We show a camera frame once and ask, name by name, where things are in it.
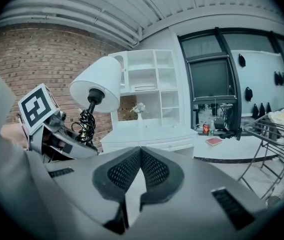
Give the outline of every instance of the white flowers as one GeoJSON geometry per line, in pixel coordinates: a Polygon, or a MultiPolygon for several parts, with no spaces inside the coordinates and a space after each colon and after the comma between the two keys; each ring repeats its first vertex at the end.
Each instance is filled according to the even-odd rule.
{"type": "Polygon", "coordinates": [[[145,105],[143,103],[136,104],[135,107],[133,107],[130,112],[134,111],[135,113],[142,113],[145,111],[145,105]]]}

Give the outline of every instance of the lamp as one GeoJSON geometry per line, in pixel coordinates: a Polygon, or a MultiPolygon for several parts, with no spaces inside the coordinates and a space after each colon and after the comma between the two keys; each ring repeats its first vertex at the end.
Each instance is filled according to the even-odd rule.
{"type": "Polygon", "coordinates": [[[120,105],[121,65],[112,57],[102,57],[85,69],[70,84],[71,96],[81,106],[87,108],[81,112],[79,125],[82,129],[77,141],[92,143],[95,131],[93,111],[109,113],[120,105]]]}

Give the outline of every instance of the brick wall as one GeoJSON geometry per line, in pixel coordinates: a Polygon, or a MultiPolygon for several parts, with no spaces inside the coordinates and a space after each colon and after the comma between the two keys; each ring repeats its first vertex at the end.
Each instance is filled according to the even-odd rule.
{"type": "MultiPolygon", "coordinates": [[[[101,36],[54,24],[17,24],[0,28],[0,76],[17,96],[7,123],[17,122],[18,101],[44,83],[61,110],[67,113],[66,126],[79,120],[80,107],[68,86],[83,70],[107,54],[125,50],[101,36]]],[[[120,120],[135,118],[129,109],[135,96],[121,97],[120,120]]],[[[96,113],[94,145],[112,130],[110,114],[96,113]]]]}

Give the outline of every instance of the red book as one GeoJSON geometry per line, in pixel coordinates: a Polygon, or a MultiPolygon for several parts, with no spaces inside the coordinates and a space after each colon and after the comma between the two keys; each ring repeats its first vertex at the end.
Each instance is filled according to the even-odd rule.
{"type": "Polygon", "coordinates": [[[222,140],[220,138],[210,138],[206,140],[206,143],[210,144],[211,146],[215,146],[217,144],[220,144],[222,142],[222,140]]]}

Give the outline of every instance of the white table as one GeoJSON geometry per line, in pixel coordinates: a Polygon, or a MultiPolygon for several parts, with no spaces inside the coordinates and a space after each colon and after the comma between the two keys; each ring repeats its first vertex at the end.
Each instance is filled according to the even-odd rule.
{"type": "Polygon", "coordinates": [[[166,151],[194,148],[197,132],[184,126],[118,127],[101,139],[105,153],[148,146],[166,151]]]}

